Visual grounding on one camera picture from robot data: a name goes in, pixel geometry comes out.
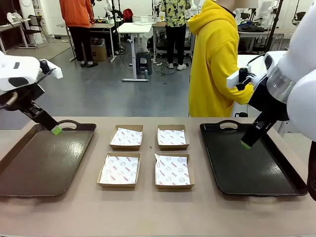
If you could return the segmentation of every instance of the square food box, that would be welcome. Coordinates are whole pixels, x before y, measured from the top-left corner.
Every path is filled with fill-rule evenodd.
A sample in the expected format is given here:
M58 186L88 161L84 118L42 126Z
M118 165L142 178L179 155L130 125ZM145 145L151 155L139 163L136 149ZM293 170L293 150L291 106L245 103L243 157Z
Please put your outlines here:
M158 125L158 145L161 150L181 150L188 148L189 136L185 125Z
M102 187L134 188L139 167L139 153L107 153L97 183Z
M116 125L109 145L113 150L139 150L143 129L143 125Z
M190 189L195 177L189 154L155 154L155 185L159 189Z

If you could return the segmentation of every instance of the white wax paper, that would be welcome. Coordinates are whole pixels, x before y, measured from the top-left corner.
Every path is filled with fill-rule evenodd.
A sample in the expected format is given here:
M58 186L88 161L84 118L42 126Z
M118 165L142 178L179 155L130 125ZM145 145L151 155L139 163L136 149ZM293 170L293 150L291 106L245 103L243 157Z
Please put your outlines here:
M137 174L137 157L107 156L102 169L102 184L135 184Z
M119 127L111 141L111 145L139 146L142 142L142 136L142 132Z
M184 130L161 130L158 129L159 145L185 145Z
M156 156L157 185L189 185L188 161L186 157Z

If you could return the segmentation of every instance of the black tray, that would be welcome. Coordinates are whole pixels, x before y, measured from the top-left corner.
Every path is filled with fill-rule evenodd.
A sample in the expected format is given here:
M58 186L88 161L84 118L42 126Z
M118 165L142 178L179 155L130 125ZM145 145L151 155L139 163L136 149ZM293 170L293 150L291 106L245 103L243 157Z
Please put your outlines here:
M228 195L306 195L306 184L268 134L250 150L241 144L249 126L232 120L200 125L218 188Z
M0 196L44 197L63 194L71 184L96 128L73 120L57 136L36 124L0 161Z

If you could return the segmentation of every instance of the patterned shirt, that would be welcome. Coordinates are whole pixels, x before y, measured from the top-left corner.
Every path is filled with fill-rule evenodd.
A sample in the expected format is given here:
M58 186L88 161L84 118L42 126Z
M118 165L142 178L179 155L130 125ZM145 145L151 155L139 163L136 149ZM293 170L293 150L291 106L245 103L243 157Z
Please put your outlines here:
M191 0L162 0L161 10L166 13L167 26L179 27L186 23L185 11L191 8Z

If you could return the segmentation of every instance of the red bag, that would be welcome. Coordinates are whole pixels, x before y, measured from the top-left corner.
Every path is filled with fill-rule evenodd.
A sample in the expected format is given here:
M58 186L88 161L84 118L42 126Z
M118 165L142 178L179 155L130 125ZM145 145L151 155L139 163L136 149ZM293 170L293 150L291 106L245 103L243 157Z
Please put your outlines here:
M125 22L133 22L133 12L131 9L125 9L123 11L123 20Z

